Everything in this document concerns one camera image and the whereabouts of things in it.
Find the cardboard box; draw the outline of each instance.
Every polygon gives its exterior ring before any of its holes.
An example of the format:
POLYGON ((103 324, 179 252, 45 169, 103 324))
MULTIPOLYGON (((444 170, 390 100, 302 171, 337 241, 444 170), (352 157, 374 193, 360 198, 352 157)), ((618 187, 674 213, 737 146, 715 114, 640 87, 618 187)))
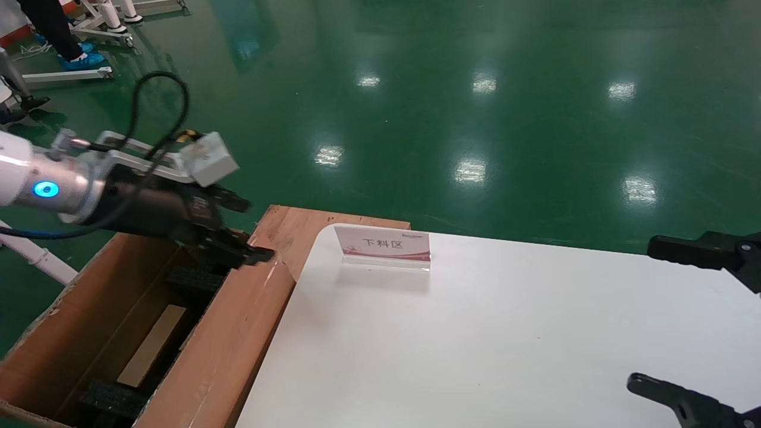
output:
MULTIPOLYGON (((251 242, 275 260, 233 270, 135 423, 232 428, 317 234, 336 222, 408 222, 271 206, 251 242)), ((0 363, 0 414, 41 428, 74 426, 93 378, 116 381, 169 304, 165 280, 191 256, 172 242, 115 235, 0 363)))

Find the robotic arm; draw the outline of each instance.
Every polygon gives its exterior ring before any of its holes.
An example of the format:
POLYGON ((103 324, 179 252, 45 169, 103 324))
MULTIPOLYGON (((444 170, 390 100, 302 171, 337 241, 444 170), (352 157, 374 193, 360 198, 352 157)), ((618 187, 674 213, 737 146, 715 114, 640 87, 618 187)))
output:
MULTIPOLYGON (((0 206, 57 212, 83 226, 105 220, 102 228, 192 245, 229 268, 272 258, 270 249, 251 247, 248 235, 224 227, 221 208, 245 212, 250 203, 216 184, 238 169, 220 135, 186 136, 192 141, 157 166, 135 155, 153 146, 124 143, 109 131, 91 143, 62 129, 50 149, 0 132, 0 206)), ((48 238, 28 233, 22 236, 48 238)))

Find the cable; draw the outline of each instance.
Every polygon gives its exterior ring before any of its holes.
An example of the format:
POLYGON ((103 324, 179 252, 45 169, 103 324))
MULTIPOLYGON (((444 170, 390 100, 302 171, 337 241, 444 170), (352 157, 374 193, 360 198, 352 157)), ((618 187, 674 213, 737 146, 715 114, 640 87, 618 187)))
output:
POLYGON ((188 109, 190 108, 189 105, 189 94, 188 94, 188 87, 186 83, 180 78, 178 78, 176 75, 169 73, 169 72, 151 72, 147 75, 144 75, 140 80, 137 81, 135 84, 135 89, 132 91, 132 111, 129 113, 129 127, 127 128, 127 133, 124 135, 124 138, 119 141, 114 148, 116 150, 121 150, 124 148, 124 146, 127 144, 127 141, 129 141, 132 137, 135 136, 135 131, 137 130, 138 125, 138 113, 139 113, 139 102, 140 102, 140 91, 142 90, 143 85, 148 83, 149 80, 152 78, 157 77, 165 77, 170 78, 174 80, 179 86, 180 90, 183 93, 183 106, 182 110, 180 111, 180 115, 177 117, 177 121, 175 122, 174 126, 172 127, 171 131, 167 133, 167 135, 163 136, 159 141, 157 145, 154 146, 154 148, 148 152, 147 155, 145 155, 145 159, 152 159, 154 155, 160 150, 162 143, 172 142, 174 140, 174 135, 177 133, 177 131, 180 130, 180 127, 182 127, 183 123, 185 122, 185 118, 188 114, 188 109))
POLYGON ((32 56, 40 55, 41 53, 45 53, 50 50, 50 48, 53 47, 50 43, 45 42, 43 45, 35 45, 32 47, 21 47, 21 56, 14 59, 13 62, 21 61, 22 59, 31 58, 32 56))
POLYGON ((135 88, 133 89, 132 114, 131 114, 132 119, 131 119, 129 129, 127 131, 127 134, 125 135, 124 140, 119 142, 118 146, 120 148, 123 147, 126 144, 127 140, 131 139, 132 136, 134 135, 135 123, 138 117, 137 103, 138 103, 140 91, 143 85, 147 81, 151 80, 152 78, 157 78, 157 77, 170 78, 180 86, 180 89, 182 90, 182 93, 183 93, 183 108, 180 111, 180 116, 177 118, 177 122, 174 124, 172 130, 167 134, 167 136, 159 140, 156 146, 154 146, 154 148, 145 156, 145 159, 151 160, 156 154, 158 154, 158 156, 156 157, 156 160, 154 160, 153 163, 151 164, 151 167, 145 172, 145 176, 135 186, 135 189, 129 194, 127 199, 125 199, 124 202, 122 202, 111 213, 109 213, 108 216, 103 217, 101 220, 98 220, 97 222, 91 225, 85 226, 83 228, 80 228, 79 230, 75 230, 72 232, 35 232, 35 231, 24 231, 24 230, 17 230, 13 228, 0 227, 0 235, 16 236, 19 238, 27 238, 27 239, 45 239, 45 240, 78 238, 80 236, 84 236, 92 232, 95 232, 96 230, 105 228, 112 221, 116 220, 119 216, 121 216, 122 213, 124 213, 124 211, 127 208, 129 208, 130 204, 135 202, 135 200, 137 199, 137 196, 140 194, 143 188, 145 188, 145 186, 148 184, 148 179, 151 178, 153 173, 156 171, 156 168, 158 168, 158 166, 161 164, 161 160, 172 148, 174 139, 172 139, 170 136, 176 134, 180 130, 180 127, 182 127, 187 117, 187 113, 188 113, 188 109, 190 105, 187 85, 184 81, 182 81, 176 75, 167 73, 167 72, 151 72, 143 76, 138 81, 137 85, 135 85, 135 88))

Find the cardboard box flap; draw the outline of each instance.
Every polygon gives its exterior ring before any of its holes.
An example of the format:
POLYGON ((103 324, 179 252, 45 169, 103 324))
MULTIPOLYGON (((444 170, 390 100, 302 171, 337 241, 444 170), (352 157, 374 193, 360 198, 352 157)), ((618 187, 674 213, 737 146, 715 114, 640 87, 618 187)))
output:
POLYGON ((0 401, 0 414, 6 414, 22 422, 29 423, 32 426, 37 426, 38 428, 71 428, 63 423, 58 423, 46 417, 37 416, 26 410, 11 406, 7 401, 0 401))

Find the black cable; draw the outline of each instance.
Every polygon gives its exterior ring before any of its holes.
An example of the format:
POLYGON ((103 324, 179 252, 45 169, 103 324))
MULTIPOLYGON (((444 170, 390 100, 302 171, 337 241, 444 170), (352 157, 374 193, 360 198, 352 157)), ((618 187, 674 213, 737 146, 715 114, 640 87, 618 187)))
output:
POLYGON ((174 124, 174 127, 172 128, 172 130, 167 134, 167 136, 159 140, 158 143, 154 146, 154 148, 145 156, 145 159, 150 160, 154 156, 156 156, 156 154, 158 154, 158 156, 156 157, 156 160, 153 161, 153 163, 151 164, 151 167, 145 172, 145 176, 142 178, 142 180, 138 182, 138 184, 135 186, 135 189, 129 194, 127 199, 125 199, 124 202, 122 202, 111 213, 109 213, 108 216, 103 217, 101 220, 98 220, 97 222, 91 225, 85 226, 83 228, 80 228, 79 230, 75 230, 72 232, 35 232, 35 231, 24 231, 24 230, 17 230, 13 228, 0 227, 0 235, 16 236, 19 238, 27 238, 27 239, 45 239, 45 240, 78 238, 80 236, 84 236, 92 232, 95 232, 96 230, 105 228, 112 221, 116 220, 119 216, 121 216, 122 213, 124 213, 124 211, 129 207, 130 204, 135 202, 141 190, 143 190, 143 188, 145 188, 145 186, 148 184, 148 179, 151 178, 153 173, 156 172, 156 168, 158 168, 158 166, 161 164, 161 160, 172 148, 172 144, 174 143, 174 140, 170 136, 173 136, 180 130, 183 123, 185 122, 188 109, 190 106, 187 85, 179 77, 167 72, 148 73, 147 75, 143 76, 138 81, 137 85, 135 85, 135 89, 133 90, 131 123, 130 123, 129 130, 127 131, 125 139, 119 142, 120 148, 123 147, 126 144, 127 140, 132 138, 132 136, 134 135, 135 123, 138 117, 137 103, 138 103, 142 86, 148 80, 152 78, 157 78, 157 77, 170 78, 180 86, 180 89, 182 90, 182 93, 183 93, 183 108, 180 111, 180 116, 177 118, 177 122, 174 124))
POLYGON ((158 140, 159 144, 155 145, 154 148, 151 149, 151 151, 148 152, 148 154, 144 157, 144 159, 152 159, 158 152, 162 142, 174 141, 175 134, 177 134, 177 132, 180 130, 180 127, 182 127, 183 123, 185 123, 185 118, 187 117, 188 109, 190 108, 188 103, 188 87, 185 82, 180 80, 180 78, 178 78, 176 75, 169 72, 150 72, 147 75, 141 77, 140 80, 135 83, 135 88, 132 90, 132 111, 129 113, 129 127, 127 128, 126 134, 124 134, 124 138, 119 141, 114 147, 116 150, 123 149, 127 144, 127 141, 135 136, 135 131, 138 127, 138 113, 140 111, 140 92, 142 91, 143 86, 148 83, 149 80, 158 77, 170 78, 180 86, 180 90, 183 93, 183 106, 182 110, 180 111, 180 115, 177 117, 177 121, 175 122, 174 126, 172 126, 172 129, 167 133, 167 135, 161 137, 161 139, 158 140))

